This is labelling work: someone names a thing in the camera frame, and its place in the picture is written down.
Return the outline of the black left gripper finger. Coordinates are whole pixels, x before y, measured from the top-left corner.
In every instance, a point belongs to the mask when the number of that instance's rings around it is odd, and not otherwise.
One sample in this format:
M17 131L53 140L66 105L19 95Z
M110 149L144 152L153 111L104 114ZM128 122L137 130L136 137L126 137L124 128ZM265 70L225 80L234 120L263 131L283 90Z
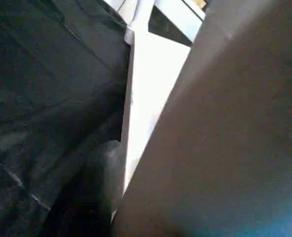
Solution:
M45 221L47 237L108 237L122 199L125 156L117 140L90 153L60 191Z

